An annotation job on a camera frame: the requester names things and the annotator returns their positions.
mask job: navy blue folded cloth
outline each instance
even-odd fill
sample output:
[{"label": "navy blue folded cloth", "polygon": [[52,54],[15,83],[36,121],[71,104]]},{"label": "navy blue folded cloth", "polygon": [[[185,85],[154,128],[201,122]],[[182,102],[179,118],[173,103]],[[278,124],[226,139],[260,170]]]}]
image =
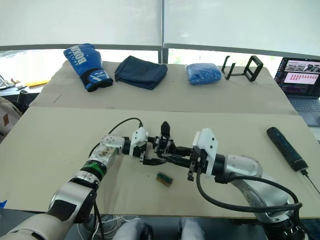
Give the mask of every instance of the navy blue folded cloth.
[{"label": "navy blue folded cloth", "polygon": [[114,72],[115,81],[153,90],[165,77],[167,66],[128,56]]}]

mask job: boxing glove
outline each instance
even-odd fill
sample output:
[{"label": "boxing glove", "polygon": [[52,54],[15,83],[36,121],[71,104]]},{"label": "boxing glove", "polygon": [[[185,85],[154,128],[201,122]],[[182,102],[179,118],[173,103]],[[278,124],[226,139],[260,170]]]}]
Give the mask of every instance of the boxing glove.
[{"label": "boxing glove", "polygon": [[102,67],[101,55],[90,43],[75,45],[63,51],[88,92],[112,86],[113,80]]}]

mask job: black metal stand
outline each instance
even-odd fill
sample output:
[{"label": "black metal stand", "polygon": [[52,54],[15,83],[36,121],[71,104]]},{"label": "black metal stand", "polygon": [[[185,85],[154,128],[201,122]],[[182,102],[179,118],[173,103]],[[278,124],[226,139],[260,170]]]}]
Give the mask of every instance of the black metal stand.
[{"label": "black metal stand", "polygon": [[[250,82],[253,82],[254,80],[256,80],[258,74],[260,73],[261,69],[263,68],[264,64],[260,61],[260,59],[255,56],[255,55],[252,55],[248,61],[248,63],[246,64],[244,70],[243,70],[243,73],[234,73],[232,74],[232,71],[234,70],[234,67],[236,65],[236,63],[232,63],[231,65],[231,68],[230,68],[230,71],[229,72],[225,72],[225,68],[226,68],[226,63],[227,63],[227,60],[230,56],[226,56],[225,57],[225,60],[224,60],[224,63],[223,63],[223,66],[222,66],[222,69],[221,69],[221,72],[223,72],[224,74],[224,77],[225,79],[229,79],[231,76],[242,76],[242,75],[245,75],[246,78],[250,81]],[[254,61],[254,63],[256,64],[256,69],[254,72],[252,72],[250,69],[249,69],[249,66],[251,64],[251,62]]]}]

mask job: white robotic arm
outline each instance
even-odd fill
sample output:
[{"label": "white robotic arm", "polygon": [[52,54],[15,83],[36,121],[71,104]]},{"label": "white robotic arm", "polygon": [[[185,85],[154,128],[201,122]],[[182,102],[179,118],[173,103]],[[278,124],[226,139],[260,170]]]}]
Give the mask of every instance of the white robotic arm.
[{"label": "white robotic arm", "polygon": [[[115,156],[120,154],[137,157],[147,165],[170,162],[189,168],[188,180],[193,181],[194,172],[198,173],[199,191],[202,190],[199,177],[201,173],[206,173],[207,176],[214,175],[218,183],[227,183],[226,180],[237,176],[274,181],[263,172],[261,165],[250,157],[217,154],[218,141],[209,128],[196,133],[193,148],[176,147],[170,138],[170,126],[167,122],[161,126],[160,137],[148,137],[148,135],[148,132],[140,126],[133,132],[131,140],[127,137],[113,135],[103,137],[85,165],[55,193],[50,202],[49,211],[30,217],[0,237],[0,240],[64,239],[73,224],[83,223],[89,217],[100,182],[113,164]],[[147,142],[152,143],[153,149],[161,159],[145,159]],[[283,208],[289,209],[289,206],[286,207],[289,203],[288,194],[272,185],[250,179],[235,179],[231,183],[241,191],[249,205],[255,209],[268,206],[284,206]],[[200,193],[206,200],[219,207],[240,211],[226,207],[229,204],[211,201],[204,192]],[[293,219],[292,210],[252,212],[262,223],[270,240],[307,239],[299,222]]]}]

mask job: white roller shade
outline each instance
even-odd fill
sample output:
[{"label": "white roller shade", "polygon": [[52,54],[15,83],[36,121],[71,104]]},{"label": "white roller shade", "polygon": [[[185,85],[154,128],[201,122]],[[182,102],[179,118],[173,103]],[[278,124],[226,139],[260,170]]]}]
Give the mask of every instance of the white roller shade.
[{"label": "white roller shade", "polygon": [[319,0],[164,0],[163,46],[320,56],[319,11]]},{"label": "white roller shade", "polygon": [[0,0],[0,50],[92,43],[157,50],[160,0]]}]

